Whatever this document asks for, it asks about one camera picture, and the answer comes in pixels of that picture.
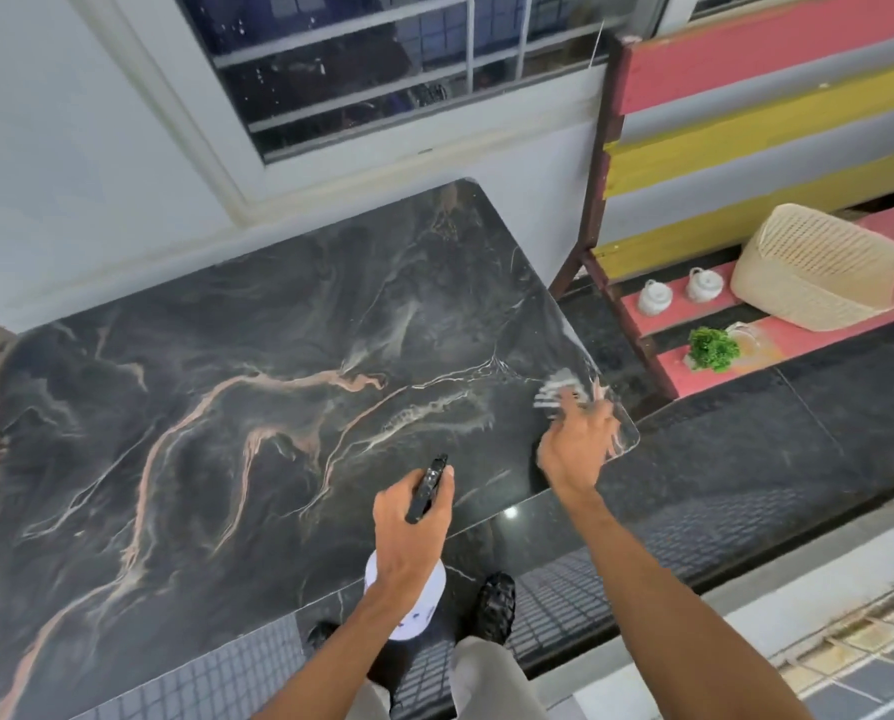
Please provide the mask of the person's left hand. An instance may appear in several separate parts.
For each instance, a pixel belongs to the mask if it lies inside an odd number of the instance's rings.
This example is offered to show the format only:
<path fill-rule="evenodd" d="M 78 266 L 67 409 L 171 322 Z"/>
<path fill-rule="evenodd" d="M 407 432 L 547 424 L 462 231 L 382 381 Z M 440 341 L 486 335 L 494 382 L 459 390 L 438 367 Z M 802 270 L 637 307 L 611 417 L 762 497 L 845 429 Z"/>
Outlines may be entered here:
<path fill-rule="evenodd" d="M 441 559 L 448 527 L 407 521 L 415 471 L 379 492 L 374 500 L 377 584 L 407 608 L 417 602 Z"/>

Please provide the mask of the person's right hand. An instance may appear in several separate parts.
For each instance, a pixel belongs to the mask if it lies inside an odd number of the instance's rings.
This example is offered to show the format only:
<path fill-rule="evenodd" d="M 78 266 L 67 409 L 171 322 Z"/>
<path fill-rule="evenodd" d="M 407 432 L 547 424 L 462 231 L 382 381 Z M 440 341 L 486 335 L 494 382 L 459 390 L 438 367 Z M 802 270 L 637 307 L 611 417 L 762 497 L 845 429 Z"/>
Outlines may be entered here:
<path fill-rule="evenodd" d="M 584 436 L 573 436 L 561 427 L 561 419 L 553 421 L 542 436 L 537 449 L 537 463 L 550 488 L 565 505 L 579 503 L 593 496 L 602 467 L 616 455 L 615 438 L 610 442 Z"/>

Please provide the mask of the grey wiping cloth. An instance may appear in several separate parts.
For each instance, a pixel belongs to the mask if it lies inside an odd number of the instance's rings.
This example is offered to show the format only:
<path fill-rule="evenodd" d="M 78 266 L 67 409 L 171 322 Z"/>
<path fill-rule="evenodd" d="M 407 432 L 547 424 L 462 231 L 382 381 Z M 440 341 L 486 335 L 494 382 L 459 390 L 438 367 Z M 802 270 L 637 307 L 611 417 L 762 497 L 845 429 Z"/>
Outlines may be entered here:
<path fill-rule="evenodd" d="M 533 408 L 541 411 L 550 422 L 563 415 L 561 393 L 569 390 L 573 400 L 582 409 L 591 408 L 596 402 L 606 400 L 608 387 L 598 377 L 582 379 L 568 368 L 562 368 L 550 375 L 540 386 L 533 398 Z"/>

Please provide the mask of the white spray bottle black trigger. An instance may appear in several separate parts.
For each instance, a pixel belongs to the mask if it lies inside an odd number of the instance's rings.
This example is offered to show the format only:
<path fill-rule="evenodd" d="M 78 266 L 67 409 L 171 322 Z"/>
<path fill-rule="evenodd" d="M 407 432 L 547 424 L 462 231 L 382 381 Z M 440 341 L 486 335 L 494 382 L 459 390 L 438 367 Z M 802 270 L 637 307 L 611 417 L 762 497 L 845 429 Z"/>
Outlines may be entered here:
<path fill-rule="evenodd" d="M 446 454 L 437 455 L 429 468 L 439 470 L 441 467 L 447 467 L 449 460 Z M 406 515 L 408 523 L 415 523 L 415 491 L 411 498 L 409 508 Z M 364 575 L 364 594 L 377 581 L 377 552 L 376 545 L 373 553 L 368 559 L 365 575 Z M 416 603 L 401 620 L 398 626 L 393 630 L 390 639 L 395 642 L 411 640 L 428 627 L 430 620 L 440 603 L 442 593 L 445 588 L 446 574 L 442 560 L 436 563 L 429 579 L 425 583 L 420 597 Z"/>

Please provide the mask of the person's left forearm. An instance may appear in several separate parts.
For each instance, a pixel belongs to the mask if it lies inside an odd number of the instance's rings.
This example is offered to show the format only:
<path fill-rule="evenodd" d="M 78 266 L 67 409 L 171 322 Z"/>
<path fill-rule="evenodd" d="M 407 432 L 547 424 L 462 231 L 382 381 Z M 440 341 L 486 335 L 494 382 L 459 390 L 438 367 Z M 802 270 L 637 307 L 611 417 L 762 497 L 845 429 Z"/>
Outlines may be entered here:
<path fill-rule="evenodd" d="M 378 576 L 351 616 L 251 720 L 391 720 L 369 669 L 417 603 L 427 575 Z"/>

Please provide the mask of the person's right forearm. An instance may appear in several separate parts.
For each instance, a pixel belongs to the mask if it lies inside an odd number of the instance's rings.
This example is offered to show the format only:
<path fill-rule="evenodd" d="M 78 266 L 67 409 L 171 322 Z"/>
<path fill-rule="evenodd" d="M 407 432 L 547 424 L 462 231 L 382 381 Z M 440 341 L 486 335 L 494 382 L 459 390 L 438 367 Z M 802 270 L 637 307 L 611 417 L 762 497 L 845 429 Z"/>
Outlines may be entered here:
<path fill-rule="evenodd" d="M 814 720 L 765 656 L 653 557 L 593 483 L 550 486 L 663 720 Z"/>

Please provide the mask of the black right shoe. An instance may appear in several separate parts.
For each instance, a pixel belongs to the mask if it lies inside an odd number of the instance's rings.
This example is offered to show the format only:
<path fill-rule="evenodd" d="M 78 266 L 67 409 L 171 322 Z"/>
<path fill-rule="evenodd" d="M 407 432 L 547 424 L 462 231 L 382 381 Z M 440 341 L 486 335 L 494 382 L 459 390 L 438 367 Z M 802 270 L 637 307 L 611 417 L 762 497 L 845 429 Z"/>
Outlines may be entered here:
<path fill-rule="evenodd" d="M 456 642 L 476 639 L 505 646 L 513 632 L 515 615 L 516 582 L 506 572 L 494 572 L 484 580 L 461 621 Z"/>

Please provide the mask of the white ceramic pot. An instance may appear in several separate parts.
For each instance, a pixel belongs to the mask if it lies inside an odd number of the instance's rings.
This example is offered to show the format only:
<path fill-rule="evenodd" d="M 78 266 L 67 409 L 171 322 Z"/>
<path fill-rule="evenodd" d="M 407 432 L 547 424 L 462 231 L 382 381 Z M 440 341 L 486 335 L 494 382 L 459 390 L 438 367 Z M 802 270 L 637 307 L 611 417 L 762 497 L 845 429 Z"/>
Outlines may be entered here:
<path fill-rule="evenodd" d="M 685 288 L 686 298 L 702 304 L 716 300 L 725 288 L 725 278 L 715 269 L 692 267 Z"/>
<path fill-rule="evenodd" d="M 641 315 L 653 318 L 670 308 L 673 300 L 674 292 L 668 284 L 648 279 L 638 294 L 636 308 Z"/>

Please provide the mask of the green artificial plant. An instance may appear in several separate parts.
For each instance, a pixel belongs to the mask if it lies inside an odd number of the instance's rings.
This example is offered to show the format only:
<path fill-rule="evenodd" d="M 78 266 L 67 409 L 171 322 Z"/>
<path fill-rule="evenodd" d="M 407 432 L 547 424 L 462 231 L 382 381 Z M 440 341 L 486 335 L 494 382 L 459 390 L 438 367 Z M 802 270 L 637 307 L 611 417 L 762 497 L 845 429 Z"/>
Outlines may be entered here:
<path fill-rule="evenodd" d="M 704 326 L 691 331 L 685 363 L 692 371 L 721 374 L 731 368 L 741 353 L 739 343 L 728 331 Z"/>

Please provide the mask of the clear glass vase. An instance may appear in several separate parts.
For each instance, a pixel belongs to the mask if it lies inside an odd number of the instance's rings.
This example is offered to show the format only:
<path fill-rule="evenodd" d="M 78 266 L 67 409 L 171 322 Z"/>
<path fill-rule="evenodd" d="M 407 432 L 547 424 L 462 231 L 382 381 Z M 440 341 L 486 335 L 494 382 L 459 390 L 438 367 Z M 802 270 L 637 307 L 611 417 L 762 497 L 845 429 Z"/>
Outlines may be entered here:
<path fill-rule="evenodd" d="M 731 362 L 732 369 L 753 368 L 754 364 L 764 361 L 765 351 L 760 331 L 753 324 L 735 322 L 725 329 L 725 333 L 739 350 L 739 354 Z"/>

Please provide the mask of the beige trousers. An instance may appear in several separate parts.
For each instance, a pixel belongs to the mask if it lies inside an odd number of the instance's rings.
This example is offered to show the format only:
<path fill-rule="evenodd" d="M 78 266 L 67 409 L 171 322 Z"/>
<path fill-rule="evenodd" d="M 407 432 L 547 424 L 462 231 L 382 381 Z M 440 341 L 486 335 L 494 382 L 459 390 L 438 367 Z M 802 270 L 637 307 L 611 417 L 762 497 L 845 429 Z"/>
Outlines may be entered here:
<path fill-rule="evenodd" d="M 388 642 L 368 671 L 345 720 L 392 720 L 395 662 L 406 650 Z M 502 644 L 466 636 L 451 654 L 449 683 L 456 720 L 549 720 L 513 653 Z"/>

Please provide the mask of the cream woven basket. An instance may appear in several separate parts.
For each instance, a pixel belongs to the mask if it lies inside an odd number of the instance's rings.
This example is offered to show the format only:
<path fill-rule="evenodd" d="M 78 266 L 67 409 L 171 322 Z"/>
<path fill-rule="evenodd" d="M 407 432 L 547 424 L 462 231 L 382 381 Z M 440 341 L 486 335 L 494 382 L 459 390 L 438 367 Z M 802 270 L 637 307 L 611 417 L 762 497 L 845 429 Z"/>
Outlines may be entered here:
<path fill-rule="evenodd" d="M 849 328 L 894 311 L 894 241 L 783 203 L 743 246 L 729 288 L 739 301 L 793 326 Z"/>

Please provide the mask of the pink and yellow wooden bench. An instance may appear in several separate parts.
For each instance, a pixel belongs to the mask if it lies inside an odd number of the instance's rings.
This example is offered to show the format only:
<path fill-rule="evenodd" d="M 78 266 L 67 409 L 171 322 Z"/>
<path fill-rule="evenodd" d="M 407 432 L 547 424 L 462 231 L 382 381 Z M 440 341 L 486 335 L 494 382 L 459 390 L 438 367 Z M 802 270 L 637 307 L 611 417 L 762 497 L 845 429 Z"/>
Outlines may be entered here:
<path fill-rule="evenodd" d="M 894 0 L 765 0 L 651 40 L 608 37 L 577 242 L 550 291 L 584 269 L 649 374 L 657 410 L 894 323 L 894 310 L 813 332 L 741 302 L 730 279 L 777 205 L 894 241 Z M 689 273 L 724 288 L 697 304 Z M 638 312 L 649 280 L 673 291 Z M 685 362 L 692 330 L 755 326 L 764 361 Z"/>

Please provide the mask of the window with white grille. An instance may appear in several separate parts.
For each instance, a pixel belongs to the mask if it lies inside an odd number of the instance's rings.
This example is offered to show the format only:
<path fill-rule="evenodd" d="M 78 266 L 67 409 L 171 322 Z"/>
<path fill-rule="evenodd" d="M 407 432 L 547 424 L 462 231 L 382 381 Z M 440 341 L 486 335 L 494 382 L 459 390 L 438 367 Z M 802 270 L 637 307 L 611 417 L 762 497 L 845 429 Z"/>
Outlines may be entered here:
<path fill-rule="evenodd" d="M 638 0 L 174 0 L 270 163 L 607 54 Z"/>

